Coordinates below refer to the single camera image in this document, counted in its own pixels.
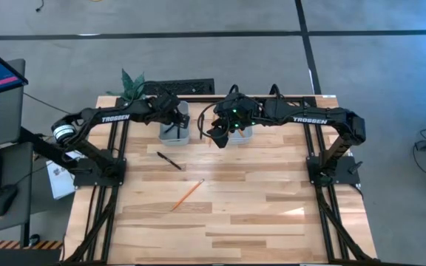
gray floor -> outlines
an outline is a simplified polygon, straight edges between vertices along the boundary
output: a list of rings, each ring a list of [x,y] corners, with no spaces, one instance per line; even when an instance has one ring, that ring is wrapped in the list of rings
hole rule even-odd
[[[302,0],[309,30],[426,30],[426,0]],[[0,35],[298,30],[286,0],[0,0]],[[411,148],[426,128],[426,36],[312,37],[323,94],[366,119],[353,148],[379,258],[426,265],[426,175]],[[148,79],[214,78],[217,93],[311,94],[301,37],[96,41],[0,41],[0,56],[25,58],[26,92],[68,111],[121,89],[121,68]],[[24,99],[23,124],[48,133],[61,113]],[[426,153],[417,154],[426,168]],[[60,239],[70,201],[36,214],[33,230]],[[17,239],[17,230],[0,238]]]

plastic bin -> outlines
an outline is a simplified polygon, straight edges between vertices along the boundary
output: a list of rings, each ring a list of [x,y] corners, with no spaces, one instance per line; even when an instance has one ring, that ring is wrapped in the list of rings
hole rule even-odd
[[[229,135],[228,145],[247,144],[252,138],[252,126],[243,130],[244,137],[236,130],[233,134]]]
[[[187,115],[189,113],[189,104],[186,101],[181,101],[178,105],[178,110]],[[186,129],[180,128],[180,138],[177,138],[178,128],[175,126],[169,132],[165,133],[167,129],[169,129],[172,124],[169,125],[160,125],[160,133],[159,140],[165,146],[184,146],[187,145],[190,141],[190,123]]]

wood plank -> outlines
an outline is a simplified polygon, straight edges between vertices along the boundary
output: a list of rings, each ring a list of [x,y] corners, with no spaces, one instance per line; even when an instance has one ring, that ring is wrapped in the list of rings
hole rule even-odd
[[[333,97],[316,99],[321,107],[338,106]],[[99,97],[97,104],[113,106],[115,98]],[[316,196],[305,165],[308,150],[303,126],[255,126],[250,143],[218,149],[206,138],[200,140],[196,127],[206,105],[189,104],[193,126],[187,146],[163,146],[157,123],[130,123],[128,169],[118,195],[108,263],[326,262]],[[210,109],[205,126],[212,121]],[[109,130],[109,124],[96,126],[89,140],[104,149]],[[322,131],[330,146],[336,130],[323,126]],[[116,140],[120,136],[121,126]],[[157,151],[182,171],[159,158]],[[205,182],[172,212],[172,206],[201,179]],[[343,225],[365,252],[375,256],[361,196],[347,185],[337,185],[336,190]],[[81,188],[75,193],[65,237],[66,257],[84,238],[91,192]],[[96,257],[103,237],[101,229]]]

pen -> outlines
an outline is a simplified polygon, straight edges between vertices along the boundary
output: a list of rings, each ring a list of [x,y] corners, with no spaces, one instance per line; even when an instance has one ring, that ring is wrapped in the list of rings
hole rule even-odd
[[[182,171],[182,168],[180,166],[178,166],[177,163],[172,162],[172,160],[170,160],[169,158],[167,158],[167,156],[161,154],[159,151],[157,152],[157,155],[159,155],[160,158],[166,160],[167,162],[169,162],[171,165],[175,166],[178,170]]]

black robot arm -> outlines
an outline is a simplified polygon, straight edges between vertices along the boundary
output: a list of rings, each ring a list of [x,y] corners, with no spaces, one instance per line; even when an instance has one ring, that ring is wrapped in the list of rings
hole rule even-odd
[[[149,124],[173,123],[182,128],[189,124],[189,116],[177,109],[180,100],[175,95],[164,93],[158,97],[144,98],[108,108],[86,108],[76,114],[66,115],[52,125],[53,135],[61,146],[69,146],[87,137],[96,125],[122,120]]]
[[[66,115],[52,125],[55,146],[63,151],[61,165],[75,174],[75,185],[122,183],[126,163],[122,158],[114,158],[111,151],[100,150],[88,142],[89,131],[102,123],[123,120],[145,124],[173,123],[186,128],[190,117],[179,112],[179,103],[176,95],[166,92],[157,97],[134,100],[116,107],[83,109],[79,113]],[[64,155],[65,152],[75,150],[86,158],[74,161]]]
[[[210,137],[219,148],[228,142],[228,133],[248,126],[281,126],[285,123],[310,123],[334,127],[339,137],[333,145],[320,154],[320,173],[334,176],[338,159],[351,147],[365,141],[365,123],[362,118],[343,108],[316,108],[292,106],[279,95],[276,98],[250,98],[238,91],[215,104],[214,113],[218,119],[213,128],[203,133],[204,112],[199,117],[199,129]]]

